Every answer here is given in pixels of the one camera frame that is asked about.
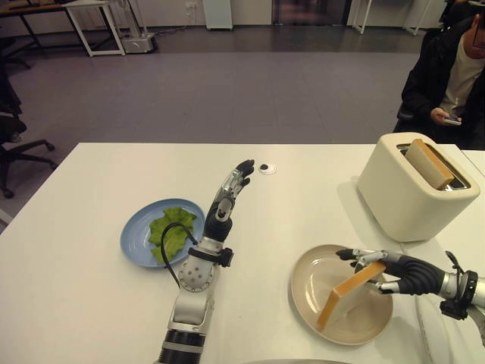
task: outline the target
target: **white shirt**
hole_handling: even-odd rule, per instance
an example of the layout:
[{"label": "white shirt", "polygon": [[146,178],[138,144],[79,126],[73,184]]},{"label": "white shirt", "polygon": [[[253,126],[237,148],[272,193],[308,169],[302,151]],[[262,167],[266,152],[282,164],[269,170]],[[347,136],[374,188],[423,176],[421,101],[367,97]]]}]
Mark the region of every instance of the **white shirt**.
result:
[{"label": "white shirt", "polygon": [[471,88],[485,66],[485,58],[473,59],[467,56],[463,46],[464,36],[460,38],[445,97],[440,105],[444,111],[456,116],[463,114]]}]

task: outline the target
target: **robotic arm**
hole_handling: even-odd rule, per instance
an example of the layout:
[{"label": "robotic arm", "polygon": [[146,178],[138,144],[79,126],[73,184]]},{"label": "robotic arm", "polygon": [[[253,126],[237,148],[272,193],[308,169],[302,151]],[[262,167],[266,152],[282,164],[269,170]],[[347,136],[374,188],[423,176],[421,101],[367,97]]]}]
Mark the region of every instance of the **robotic arm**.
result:
[{"label": "robotic arm", "polygon": [[229,267],[233,251],[223,243],[233,226],[230,214],[236,197],[254,171],[254,160],[234,169],[209,209],[204,234],[178,272],[180,292],[175,301],[161,353],[155,364],[198,364],[214,310],[214,288],[219,265]]},{"label": "robotic arm", "polygon": [[434,293],[444,298],[440,304],[441,313],[456,320],[470,316],[485,346],[485,278],[478,277],[474,271],[463,272],[451,252],[446,252],[446,255],[456,273],[448,273],[423,260],[386,250],[343,249],[337,255],[342,260],[355,260],[351,263],[355,271],[377,260],[384,263],[385,272],[400,279],[384,283],[369,281],[368,284],[381,293]]}]

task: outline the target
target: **white toaster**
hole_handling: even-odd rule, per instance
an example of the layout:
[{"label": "white toaster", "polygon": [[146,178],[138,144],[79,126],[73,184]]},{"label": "white toaster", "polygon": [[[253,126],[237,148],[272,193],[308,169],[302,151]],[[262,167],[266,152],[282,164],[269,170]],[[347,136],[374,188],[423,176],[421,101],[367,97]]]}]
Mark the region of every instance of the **white toaster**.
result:
[{"label": "white toaster", "polygon": [[[405,158],[415,139],[422,139],[452,172],[453,180],[436,190]],[[369,209],[384,231],[400,242],[428,240],[480,194],[470,175],[433,140],[419,133],[383,135],[357,182]]]}]

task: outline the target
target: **green food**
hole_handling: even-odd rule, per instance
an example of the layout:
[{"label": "green food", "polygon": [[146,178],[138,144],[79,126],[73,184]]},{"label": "green food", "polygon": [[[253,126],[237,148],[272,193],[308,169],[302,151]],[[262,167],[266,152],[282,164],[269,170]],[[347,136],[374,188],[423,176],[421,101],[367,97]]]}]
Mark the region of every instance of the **green food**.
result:
[{"label": "green food", "polygon": [[[191,214],[180,207],[173,207],[164,210],[163,218],[157,218],[150,223],[150,232],[152,234],[150,235],[149,242],[157,246],[151,249],[151,251],[159,263],[163,263],[164,261],[160,251],[161,234],[164,229],[172,222],[180,222],[193,233],[194,228],[192,223],[195,218],[197,218],[197,215]],[[175,254],[183,248],[186,238],[187,234],[181,226],[173,227],[165,234],[164,248],[168,261],[172,260]]]}]

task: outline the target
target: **smartphone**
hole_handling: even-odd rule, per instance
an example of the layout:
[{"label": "smartphone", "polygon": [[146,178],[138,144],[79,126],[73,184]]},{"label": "smartphone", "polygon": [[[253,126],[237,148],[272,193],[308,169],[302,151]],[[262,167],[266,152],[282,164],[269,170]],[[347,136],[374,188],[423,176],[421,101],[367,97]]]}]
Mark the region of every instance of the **smartphone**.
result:
[{"label": "smartphone", "polygon": [[462,125],[462,122],[455,116],[448,116],[447,118],[444,118],[443,123],[448,125],[457,125],[457,126]]}]

